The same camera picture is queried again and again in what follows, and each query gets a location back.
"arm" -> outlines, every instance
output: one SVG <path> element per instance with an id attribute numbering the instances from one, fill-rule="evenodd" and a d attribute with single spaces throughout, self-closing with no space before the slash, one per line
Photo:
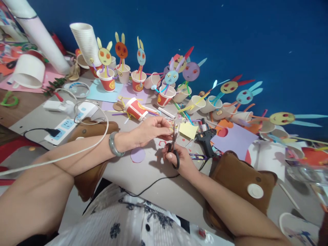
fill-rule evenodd
<path id="1" fill-rule="evenodd" d="M 175 144 L 180 157 L 178 172 L 208 201 L 215 213 L 236 236 L 236 245 L 290 245 L 288 239 L 257 208 L 210 177 L 198 171 L 187 149 Z M 176 165 L 176 157 L 163 150 Z"/>
<path id="2" fill-rule="evenodd" d="M 170 124 L 162 117 L 149 117 L 128 133 L 117 133 L 119 152 L 145 146 L 155 137 L 172 140 Z M 34 163 L 55 160 L 95 144 L 101 136 L 59 146 Z M 52 164 L 26 170 L 0 197 L 1 245 L 16 245 L 35 234 L 50 235 L 58 230 L 74 177 L 114 157 L 109 135 L 96 147 Z"/>

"purple paper circle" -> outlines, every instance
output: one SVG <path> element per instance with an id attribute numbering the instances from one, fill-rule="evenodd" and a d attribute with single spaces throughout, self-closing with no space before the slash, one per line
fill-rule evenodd
<path id="1" fill-rule="evenodd" d="M 136 163 L 142 162 L 146 157 L 146 153 L 143 148 L 135 148 L 131 151 L 131 160 Z"/>

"bracelet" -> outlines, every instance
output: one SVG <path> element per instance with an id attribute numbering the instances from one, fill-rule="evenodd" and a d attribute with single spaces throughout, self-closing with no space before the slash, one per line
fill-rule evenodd
<path id="1" fill-rule="evenodd" d="M 112 132 L 110 135 L 109 135 L 109 148 L 110 150 L 112 151 L 112 153 L 118 157 L 122 157 L 124 156 L 125 152 L 121 153 L 121 152 L 118 152 L 116 147 L 115 147 L 115 143 L 114 143 L 114 137 L 116 135 L 116 133 L 118 132 Z"/>

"red paper cup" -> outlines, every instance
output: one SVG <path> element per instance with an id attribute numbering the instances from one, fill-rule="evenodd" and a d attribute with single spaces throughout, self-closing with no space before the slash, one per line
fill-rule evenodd
<path id="1" fill-rule="evenodd" d="M 148 111 L 137 101 L 137 99 L 131 98 L 124 107 L 124 111 L 132 114 L 138 121 L 142 121 L 148 114 Z"/>
<path id="2" fill-rule="evenodd" d="M 158 94 L 158 98 L 157 98 L 157 105 L 161 106 L 161 107 L 166 106 L 171 101 L 172 97 L 174 97 L 175 94 L 177 93 L 172 86 L 169 86 L 166 94 L 164 94 L 165 91 L 162 92 L 162 90 L 164 90 L 165 87 L 166 87 L 166 85 L 162 85 L 160 87 L 160 90 L 159 90 L 160 93 Z"/>
<path id="3" fill-rule="evenodd" d="M 97 79 L 99 78 L 98 75 L 97 75 L 97 71 L 93 68 L 93 66 L 89 66 L 90 68 L 90 71 L 92 72 L 93 76 Z M 100 66 L 96 67 L 97 70 L 101 70 L 103 68 L 103 65 L 100 64 Z"/>
<path id="4" fill-rule="evenodd" d="M 141 92 L 142 89 L 144 88 L 144 83 L 147 78 L 147 75 L 144 72 L 142 72 L 141 79 L 140 79 L 140 72 L 139 73 L 137 72 L 138 71 L 136 70 L 131 73 L 132 89 L 134 92 Z"/>
<path id="5" fill-rule="evenodd" d="M 98 70 L 97 76 L 99 77 L 105 91 L 113 92 L 115 90 L 115 80 L 113 79 L 114 71 L 111 69 L 109 69 L 108 71 L 109 71 L 109 77 L 107 76 L 106 69 L 104 69 L 102 73 L 100 73 L 100 70 Z"/>

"purple bunny face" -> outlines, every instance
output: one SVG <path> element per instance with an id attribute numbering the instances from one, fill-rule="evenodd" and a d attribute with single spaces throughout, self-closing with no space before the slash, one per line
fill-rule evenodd
<path id="1" fill-rule="evenodd" d="M 194 81 L 198 78 L 200 68 L 197 63 L 189 62 L 183 70 L 182 75 L 186 81 Z"/>

